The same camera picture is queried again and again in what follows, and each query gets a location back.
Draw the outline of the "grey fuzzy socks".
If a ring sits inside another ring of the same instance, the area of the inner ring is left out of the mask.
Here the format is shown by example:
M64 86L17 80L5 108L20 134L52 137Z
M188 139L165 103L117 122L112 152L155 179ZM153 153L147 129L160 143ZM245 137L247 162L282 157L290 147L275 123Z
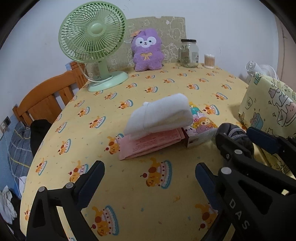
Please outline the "grey fuzzy socks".
M251 156L254 156L254 145L250 138L247 136L246 132L240 128L237 125L234 125L232 123L222 123L216 131L215 134L215 142L216 146L219 150L221 150L222 145L226 144L225 140L220 140L220 138L217 138L218 134L224 134L227 137L229 137L233 142L236 142L236 144L239 144L243 146L245 149L247 149Z

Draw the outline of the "white towel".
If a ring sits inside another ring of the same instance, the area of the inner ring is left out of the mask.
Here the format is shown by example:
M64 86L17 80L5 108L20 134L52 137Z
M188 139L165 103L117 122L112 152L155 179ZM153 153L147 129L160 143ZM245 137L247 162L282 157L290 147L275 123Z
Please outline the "white towel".
M183 128L193 123L188 98L177 93L154 102L144 102L130 116L124 134L138 140L151 133Z

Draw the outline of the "pink packet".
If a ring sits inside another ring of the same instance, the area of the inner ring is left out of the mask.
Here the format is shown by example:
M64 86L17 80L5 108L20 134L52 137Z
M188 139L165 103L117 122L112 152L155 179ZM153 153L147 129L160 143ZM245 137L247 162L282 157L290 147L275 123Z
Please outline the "pink packet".
M185 138L181 128L151 133L148 136L132 140L129 135L119 140L119 159L132 159L171 146Z

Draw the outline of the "white cloth on floor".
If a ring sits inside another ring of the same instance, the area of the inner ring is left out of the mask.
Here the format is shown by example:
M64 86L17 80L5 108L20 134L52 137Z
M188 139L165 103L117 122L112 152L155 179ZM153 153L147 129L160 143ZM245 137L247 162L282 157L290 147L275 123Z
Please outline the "white cloth on floor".
M10 192L8 186L5 186L3 191L0 191L0 212L4 221L10 225L17 218L17 212L11 203L12 193Z

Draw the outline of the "patterned fabric storage box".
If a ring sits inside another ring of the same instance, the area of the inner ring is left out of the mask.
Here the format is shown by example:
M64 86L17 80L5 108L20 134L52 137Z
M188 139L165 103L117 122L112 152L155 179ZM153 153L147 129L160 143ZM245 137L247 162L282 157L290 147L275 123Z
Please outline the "patterned fabric storage box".
M238 111L241 123L271 136L295 137L295 91L284 82L255 73Z

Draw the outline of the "blue plaid bedding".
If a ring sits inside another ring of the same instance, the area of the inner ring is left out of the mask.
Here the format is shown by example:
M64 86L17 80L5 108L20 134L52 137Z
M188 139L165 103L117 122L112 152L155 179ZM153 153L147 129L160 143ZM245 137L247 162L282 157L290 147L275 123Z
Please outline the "blue plaid bedding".
M30 139L30 128L24 126L22 122L18 122L13 131L8 150L8 163L17 182L20 177L27 176L33 161Z

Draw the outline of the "yellow cake-pattern tablecloth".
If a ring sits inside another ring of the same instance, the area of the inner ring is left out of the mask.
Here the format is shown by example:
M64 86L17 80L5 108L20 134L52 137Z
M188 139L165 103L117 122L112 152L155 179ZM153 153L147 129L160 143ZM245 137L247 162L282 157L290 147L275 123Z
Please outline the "yellow cake-pattern tablecloth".
M222 166L213 143L192 148L178 143L129 160L120 160L114 145L134 110L176 93L217 125L229 121L248 127L256 123L253 115L261 108L240 109L248 86L219 67L190 69L171 63L156 71L130 69L128 75L126 82L103 92L81 88L53 123L27 176L20 211L23 233L39 187L61 188L74 170L97 160L105 164L105 174L82 214L89 226L95 214L111 214L101 231L92 230L99 240L200 240L206 232L196 204L208 203L194 168L201 161L212 171Z

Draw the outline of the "white standing fan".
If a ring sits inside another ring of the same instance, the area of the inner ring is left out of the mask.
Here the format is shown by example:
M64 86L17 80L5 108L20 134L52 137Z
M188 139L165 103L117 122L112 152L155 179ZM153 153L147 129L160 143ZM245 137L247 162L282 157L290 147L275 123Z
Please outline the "white standing fan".
M276 80L279 80L279 77L278 77L276 71L270 65L266 65L266 64L259 65L254 61L249 61L246 64L245 69L248 74L248 76L246 78L247 83L250 82L250 79L255 75L256 72L261 73L263 75L267 75L267 76L272 77Z

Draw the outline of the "black clothing on chair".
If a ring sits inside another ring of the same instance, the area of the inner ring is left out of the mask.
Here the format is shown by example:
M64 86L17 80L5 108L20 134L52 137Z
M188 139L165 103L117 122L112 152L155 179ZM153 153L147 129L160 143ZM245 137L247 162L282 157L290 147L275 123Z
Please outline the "black clothing on chair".
M33 157L36 155L41 142L43 141L51 126L52 124L46 119L35 120L31 123L30 148Z

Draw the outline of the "cotton swab container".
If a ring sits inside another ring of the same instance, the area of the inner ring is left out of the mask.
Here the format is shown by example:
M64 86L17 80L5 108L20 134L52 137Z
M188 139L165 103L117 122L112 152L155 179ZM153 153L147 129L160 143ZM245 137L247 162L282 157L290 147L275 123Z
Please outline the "cotton swab container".
M207 69L214 69L215 67L215 56L212 54L204 55L204 67Z

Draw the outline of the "glass jar with lid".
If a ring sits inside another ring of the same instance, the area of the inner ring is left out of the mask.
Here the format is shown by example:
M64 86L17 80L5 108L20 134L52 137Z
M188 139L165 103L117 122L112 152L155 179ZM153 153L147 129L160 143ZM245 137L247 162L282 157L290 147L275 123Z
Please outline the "glass jar with lid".
M178 51L179 62L183 67L196 68L199 65L199 48L194 39L181 39Z

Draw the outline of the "patterned cardboard backboard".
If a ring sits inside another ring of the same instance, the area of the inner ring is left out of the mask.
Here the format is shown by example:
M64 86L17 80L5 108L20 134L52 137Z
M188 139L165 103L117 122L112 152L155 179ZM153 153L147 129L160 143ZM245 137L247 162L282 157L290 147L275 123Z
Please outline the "patterned cardboard backboard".
M154 16L126 20L125 39L119 49L106 58L110 72L133 67L133 52L131 43L133 35L139 30L153 28L162 41L161 51L164 54L163 63L178 62L178 48L181 39L186 38L185 18L177 16Z

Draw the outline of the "purple plush toy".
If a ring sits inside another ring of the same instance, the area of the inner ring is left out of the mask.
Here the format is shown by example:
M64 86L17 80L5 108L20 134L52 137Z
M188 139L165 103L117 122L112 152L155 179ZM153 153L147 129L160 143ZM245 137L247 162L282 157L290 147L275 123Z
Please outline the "purple plush toy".
M136 72L160 70L164 60L162 41L153 28L141 30L133 37L131 48Z

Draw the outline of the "green desk fan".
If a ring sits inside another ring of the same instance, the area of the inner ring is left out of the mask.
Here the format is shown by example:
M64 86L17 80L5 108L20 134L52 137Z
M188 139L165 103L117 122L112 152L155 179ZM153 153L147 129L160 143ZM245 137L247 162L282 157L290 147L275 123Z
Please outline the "green desk fan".
M89 92L106 90L128 79L124 71L110 72L106 62L124 41L125 22L122 10L105 1L85 3L63 20L58 37L63 53L78 64L98 67L98 74L82 70L90 82Z

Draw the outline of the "wall power outlet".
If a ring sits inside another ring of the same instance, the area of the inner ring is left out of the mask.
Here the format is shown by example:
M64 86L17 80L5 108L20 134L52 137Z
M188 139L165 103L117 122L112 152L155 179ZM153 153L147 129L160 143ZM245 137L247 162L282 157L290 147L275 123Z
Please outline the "wall power outlet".
M11 124L10 118L7 116L4 121L0 124L1 132L4 133L8 126Z

